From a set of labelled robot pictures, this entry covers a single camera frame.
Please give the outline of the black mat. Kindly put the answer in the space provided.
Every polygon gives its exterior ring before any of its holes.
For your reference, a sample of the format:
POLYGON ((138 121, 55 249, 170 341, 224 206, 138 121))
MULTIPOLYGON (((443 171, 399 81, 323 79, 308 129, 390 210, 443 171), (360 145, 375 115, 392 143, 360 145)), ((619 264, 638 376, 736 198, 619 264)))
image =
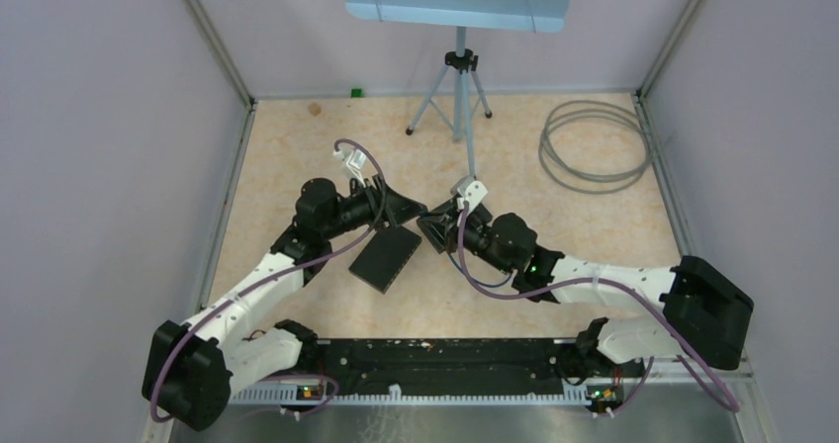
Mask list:
POLYGON ((376 232, 350 264, 351 275, 386 294, 421 244, 421 237, 403 226, 376 232))

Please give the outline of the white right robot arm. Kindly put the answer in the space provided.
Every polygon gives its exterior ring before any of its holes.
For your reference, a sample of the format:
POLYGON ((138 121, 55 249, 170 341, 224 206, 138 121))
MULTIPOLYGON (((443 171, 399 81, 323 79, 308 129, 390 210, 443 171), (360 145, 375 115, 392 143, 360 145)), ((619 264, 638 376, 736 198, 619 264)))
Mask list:
POLYGON ((538 244, 514 213, 478 206, 462 216, 450 201, 417 220, 439 253, 472 254, 513 277, 512 299, 587 303, 630 310, 597 318, 577 338, 583 368, 605 376, 636 358, 688 356, 733 371, 743 354, 753 300, 706 260, 684 255, 670 267, 624 267, 583 260, 538 244))

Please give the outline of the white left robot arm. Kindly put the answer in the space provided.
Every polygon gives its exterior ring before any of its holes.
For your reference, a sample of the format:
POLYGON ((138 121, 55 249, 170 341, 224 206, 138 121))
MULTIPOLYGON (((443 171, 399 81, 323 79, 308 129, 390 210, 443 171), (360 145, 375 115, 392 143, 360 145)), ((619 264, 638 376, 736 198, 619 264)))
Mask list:
POLYGON ((358 228, 373 236, 402 231, 427 210, 380 174, 349 185, 343 196, 327 178, 304 183, 289 226, 244 279, 204 310, 155 330, 141 385, 152 421, 176 419, 201 431, 234 394, 260 379, 281 370, 299 378, 314 371, 318 352, 298 325, 281 324, 258 338, 250 331, 348 251, 333 249, 334 238, 358 228))

